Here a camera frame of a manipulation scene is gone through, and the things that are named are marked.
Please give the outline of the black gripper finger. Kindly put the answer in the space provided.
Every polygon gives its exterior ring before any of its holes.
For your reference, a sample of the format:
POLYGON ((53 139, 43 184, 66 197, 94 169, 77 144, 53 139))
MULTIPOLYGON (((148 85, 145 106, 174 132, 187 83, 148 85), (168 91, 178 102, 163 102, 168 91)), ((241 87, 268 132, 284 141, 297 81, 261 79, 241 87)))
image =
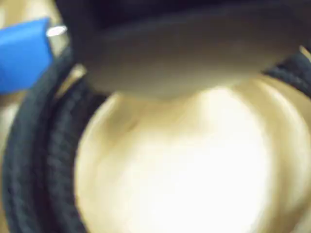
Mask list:
POLYGON ((179 96, 231 85, 311 38, 308 0, 58 0, 99 92, 179 96))

